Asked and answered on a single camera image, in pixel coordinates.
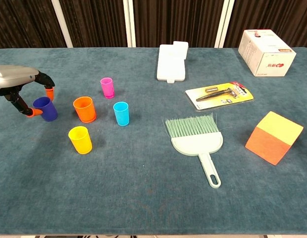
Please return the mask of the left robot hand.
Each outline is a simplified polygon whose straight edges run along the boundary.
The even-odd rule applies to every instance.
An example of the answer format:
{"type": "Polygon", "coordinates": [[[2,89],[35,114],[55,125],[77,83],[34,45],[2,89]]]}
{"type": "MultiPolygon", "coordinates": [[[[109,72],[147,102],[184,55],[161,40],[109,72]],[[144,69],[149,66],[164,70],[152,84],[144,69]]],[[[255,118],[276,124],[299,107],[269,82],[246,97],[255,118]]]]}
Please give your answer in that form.
{"type": "Polygon", "coordinates": [[[19,95],[22,87],[31,82],[44,85],[47,97],[50,100],[54,99],[55,83],[47,74],[33,67],[0,64],[0,96],[4,96],[20,113],[28,117],[43,114],[40,109],[28,107],[19,95]]]}

